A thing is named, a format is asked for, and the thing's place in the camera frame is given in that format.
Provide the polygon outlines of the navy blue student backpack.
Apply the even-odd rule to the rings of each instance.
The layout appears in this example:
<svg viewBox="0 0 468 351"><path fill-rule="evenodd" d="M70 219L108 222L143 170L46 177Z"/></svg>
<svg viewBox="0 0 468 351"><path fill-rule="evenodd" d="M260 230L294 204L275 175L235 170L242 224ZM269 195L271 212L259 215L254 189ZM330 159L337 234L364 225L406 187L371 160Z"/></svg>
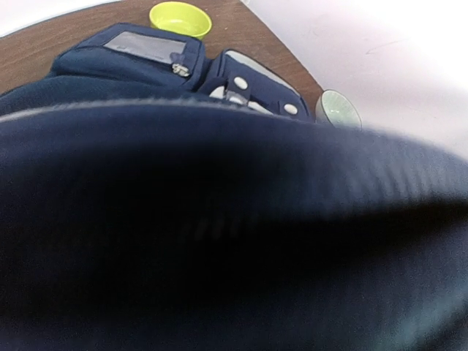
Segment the navy blue student backpack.
<svg viewBox="0 0 468 351"><path fill-rule="evenodd" d="M118 23L1 95L3 350L465 350L467 162Z"/></svg>

